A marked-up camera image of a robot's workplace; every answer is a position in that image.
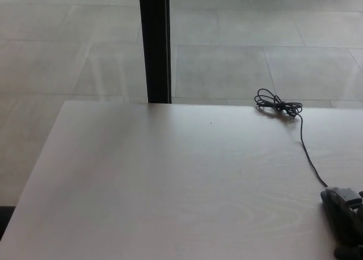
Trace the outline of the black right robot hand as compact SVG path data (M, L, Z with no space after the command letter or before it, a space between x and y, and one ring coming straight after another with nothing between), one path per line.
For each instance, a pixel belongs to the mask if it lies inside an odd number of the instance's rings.
M337 188L332 199L340 243L334 256L336 259L362 259L362 196L350 188Z

